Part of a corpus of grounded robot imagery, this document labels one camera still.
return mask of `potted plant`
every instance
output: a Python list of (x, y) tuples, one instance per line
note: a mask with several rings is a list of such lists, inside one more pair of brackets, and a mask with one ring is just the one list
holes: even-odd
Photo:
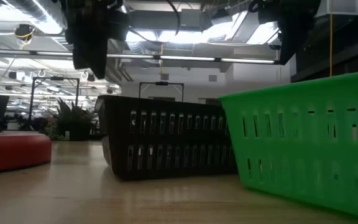
[(83, 110), (82, 106), (75, 106), (71, 102), (71, 108), (59, 98), (58, 114), (54, 117), (57, 122), (57, 132), (65, 136), (69, 132), (70, 141), (86, 141), (89, 139), (92, 119), (94, 113), (92, 111)]

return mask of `light fixture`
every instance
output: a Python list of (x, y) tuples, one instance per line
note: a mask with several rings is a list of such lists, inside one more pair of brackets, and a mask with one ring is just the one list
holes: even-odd
[(41, 84), (41, 85), (46, 85), (46, 86), (49, 86), (49, 83), (46, 83), (45, 81), (41, 81), (41, 80), (35, 80), (35, 82)]
[[(16, 9), (9, 1), (2, 0), (5, 4), (7, 4), (9, 7), (11, 7), (16, 12), (22, 14), (20, 10)], [(62, 28), (59, 24), (51, 17), (51, 15), (45, 10), (41, 4), (38, 3), (36, 0), (31, 0), (32, 4), (35, 4), (37, 7), (35, 7), (34, 10), (42, 11), (40, 12), (41, 15), (43, 15), (42, 20), (38, 20), (33, 16), (30, 16), (29, 14), (25, 15), (27, 16), (28, 20), (31, 21), (31, 23), (35, 24), (38, 29), (40, 29), (42, 32), (46, 34), (59, 34), (62, 31)]]
[[(142, 30), (142, 31), (137, 31), (140, 35), (142, 35), (143, 37), (145, 37), (148, 40), (151, 41), (156, 41), (157, 37), (155, 36), (154, 31), (151, 30)], [(137, 34), (129, 31), (127, 33), (127, 36), (125, 38), (126, 42), (139, 42), (139, 41), (146, 41), (145, 39), (139, 37)]]
[(226, 37), (224, 38), (224, 40), (231, 40), (234, 37), (236, 32), (239, 30), (242, 22), (246, 18), (247, 14), (248, 14), (248, 11), (242, 11), (240, 13), (233, 15), (234, 23), (231, 27), (231, 30), (228, 33), (226, 33)]
[(153, 55), (131, 55), (131, 54), (107, 54), (111, 58), (129, 58), (129, 59), (153, 59)]
[(265, 63), (273, 64), (274, 60), (259, 60), (259, 59), (246, 59), (246, 58), (222, 58), (222, 62), (232, 62), (232, 63)]
[(51, 91), (51, 92), (54, 92), (54, 93), (60, 92), (59, 88), (53, 87), (53, 86), (48, 86), (47, 91)]
[(169, 56), (169, 55), (161, 55), (161, 59), (169, 59), (169, 60), (196, 60), (202, 62), (213, 62), (215, 58), (212, 57), (188, 57), (188, 56)]
[[(17, 97), (23, 97), (23, 98), (30, 98), (31, 94), (19, 94), (19, 93), (0, 93), (0, 96), (17, 96)], [(55, 95), (55, 94), (34, 94), (34, 97), (41, 98), (41, 97), (51, 97), (51, 98), (62, 98), (67, 100), (74, 100), (75, 96), (71, 95)], [(86, 96), (78, 96), (79, 100), (85, 100)], [(96, 99), (98, 96), (87, 96), (90, 99)]]
[(254, 34), (252, 34), (251, 38), (247, 41), (247, 44), (265, 44), (277, 32), (277, 22), (267, 22), (259, 25)]

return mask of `red round seat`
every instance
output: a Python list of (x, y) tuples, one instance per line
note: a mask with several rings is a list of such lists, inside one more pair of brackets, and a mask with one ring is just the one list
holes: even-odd
[(52, 142), (44, 134), (0, 133), (0, 171), (50, 162)]

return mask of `ceiling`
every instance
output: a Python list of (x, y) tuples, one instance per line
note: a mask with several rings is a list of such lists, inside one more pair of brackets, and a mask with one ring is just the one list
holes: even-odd
[[(62, 14), (57, 4), (51, 0), (38, 0), (40, 10), (32, 5), (33, 0), (0, 0), (0, 49), (17, 50), (23, 44), (13, 31), (19, 24), (29, 24), (37, 28), (29, 44), (23, 46), (23, 50), (69, 52), (72, 46), (65, 41), (61, 33), (64, 27)], [(173, 4), (182, 15), (180, 35), (169, 38), (169, 31), (176, 29), (176, 17), (170, 6), (163, 0), (128, 0), (126, 11), (129, 13), (134, 29), (143, 34), (148, 33), (151, 38), (159, 40), (163, 35), (168, 35), (169, 43), (163, 45), (152, 44), (140, 38), (120, 42), (110, 40), (108, 53), (125, 54), (160, 54), (193, 57), (230, 57), (230, 58), (255, 58), (262, 60), (278, 60), (279, 51), (272, 50), (268, 44), (280, 45), (276, 39), (277, 24), (270, 23), (260, 26), (258, 15), (248, 13), (250, 0), (245, 1), (212, 1), (212, 0), (188, 0), (176, 1)], [(232, 22), (212, 26), (211, 18), (218, 9), (227, 8)], [(31, 82), (23, 82), (8, 77), (9, 72), (24, 71), (28, 77), (36, 77), (39, 72), (45, 72), (45, 77), (54, 75), (65, 78), (80, 78), (80, 99), (92, 107), (92, 101), (100, 94), (107, 94), (108, 86), (119, 95), (121, 86), (125, 82), (146, 82), (154, 80), (162, 69), (167, 73), (172, 72), (171, 77), (176, 82), (183, 82), (191, 77), (191, 74), (204, 74), (205, 77), (194, 79), (204, 85), (214, 85), (208, 82), (208, 75), (217, 75), (218, 83), (224, 83), (222, 77), (230, 67), (230, 63), (216, 62), (189, 62), (179, 60), (131, 60), (108, 58), (106, 67), (106, 79), (89, 82), (84, 78), (87, 70), (77, 71), (73, 68), (72, 58), (65, 60), (51, 60), (52, 58), (27, 58), (0, 57), (0, 93), (10, 94), (12, 101), (17, 103), (17, 98), (22, 98), (21, 103), (27, 104), (29, 98), (26, 94), (31, 92)], [(68, 81), (46, 80), (50, 86), (59, 86), (59, 94), (67, 100), (72, 100), (75, 94), (73, 84)], [(46, 91), (47, 86), (40, 85), (35, 93), (56, 94)], [(46, 100), (40, 96), (42, 103)]]

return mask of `table surface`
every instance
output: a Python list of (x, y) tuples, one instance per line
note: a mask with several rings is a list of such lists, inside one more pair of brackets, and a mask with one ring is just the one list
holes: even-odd
[(58, 142), (52, 163), (0, 173), (0, 223), (358, 223), (247, 190), (236, 175), (121, 182), (99, 142)]

